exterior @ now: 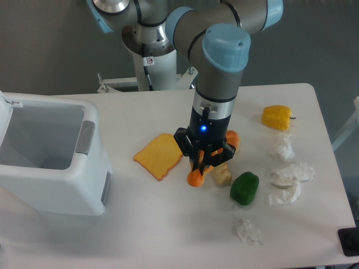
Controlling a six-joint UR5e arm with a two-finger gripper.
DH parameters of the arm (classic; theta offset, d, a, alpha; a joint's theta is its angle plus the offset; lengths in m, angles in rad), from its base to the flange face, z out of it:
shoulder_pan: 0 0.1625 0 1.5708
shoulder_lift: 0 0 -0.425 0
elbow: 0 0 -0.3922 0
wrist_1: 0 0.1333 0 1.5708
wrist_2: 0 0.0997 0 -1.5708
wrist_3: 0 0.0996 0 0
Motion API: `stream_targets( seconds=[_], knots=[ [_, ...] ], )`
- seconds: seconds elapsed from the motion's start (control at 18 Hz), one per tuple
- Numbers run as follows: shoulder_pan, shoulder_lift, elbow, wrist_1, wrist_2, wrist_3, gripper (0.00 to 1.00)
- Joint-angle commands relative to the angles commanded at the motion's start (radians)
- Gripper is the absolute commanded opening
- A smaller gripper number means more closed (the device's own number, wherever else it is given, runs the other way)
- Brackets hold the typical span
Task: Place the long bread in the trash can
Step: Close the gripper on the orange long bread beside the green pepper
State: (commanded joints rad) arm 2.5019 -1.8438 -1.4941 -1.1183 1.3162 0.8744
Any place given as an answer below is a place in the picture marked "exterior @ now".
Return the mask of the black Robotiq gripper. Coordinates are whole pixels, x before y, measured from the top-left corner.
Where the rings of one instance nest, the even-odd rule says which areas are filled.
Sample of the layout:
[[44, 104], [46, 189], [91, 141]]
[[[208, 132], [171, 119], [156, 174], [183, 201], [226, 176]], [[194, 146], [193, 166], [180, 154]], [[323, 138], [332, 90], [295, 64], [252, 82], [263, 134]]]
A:
[[[189, 157], [192, 171], [202, 171], [209, 166], [216, 167], [234, 156], [235, 147], [225, 141], [230, 118], [231, 115], [222, 119], [203, 119], [202, 114], [192, 108], [188, 129], [176, 130], [173, 137], [182, 154]], [[204, 150], [202, 165], [199, 144], [208, 145]], [[212, 145], [222, 145], [221, 152], [212, 155], [215, 151]]]

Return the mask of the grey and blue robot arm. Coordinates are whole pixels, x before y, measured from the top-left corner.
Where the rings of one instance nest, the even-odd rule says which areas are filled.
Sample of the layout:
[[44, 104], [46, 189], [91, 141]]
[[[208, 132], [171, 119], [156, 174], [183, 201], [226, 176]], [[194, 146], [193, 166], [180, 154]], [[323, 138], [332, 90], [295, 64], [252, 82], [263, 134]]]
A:
[[174, 134], [193, 170], [231, 159], [226, 139], [234, 101], [248, 62], [251, 34], [276, 24], [282, 1], [220, 1], [205, 11], [167, 1], [88, 1], [100, 28], [119, 32], [132, 53], [140, 91], [175, 88], [176, 55], [197, 72], [190, 124]]

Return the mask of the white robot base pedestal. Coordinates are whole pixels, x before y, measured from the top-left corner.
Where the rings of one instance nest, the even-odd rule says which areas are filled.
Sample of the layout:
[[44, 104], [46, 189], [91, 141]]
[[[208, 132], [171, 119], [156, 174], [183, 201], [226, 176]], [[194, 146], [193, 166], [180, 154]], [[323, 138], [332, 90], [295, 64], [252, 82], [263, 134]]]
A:
[[189, 67], [183, 74], [177, 73], [177, 51], [165, 34], [165, 24], [154, 27], [139, 23], [122, 29], [122, 41], [131, 53], [135, 77], [102, 79], [98, 75], [98, 93], [124, 91], [137, 87], [139, 91], [164, 91], [193, 89], [198, 71]]

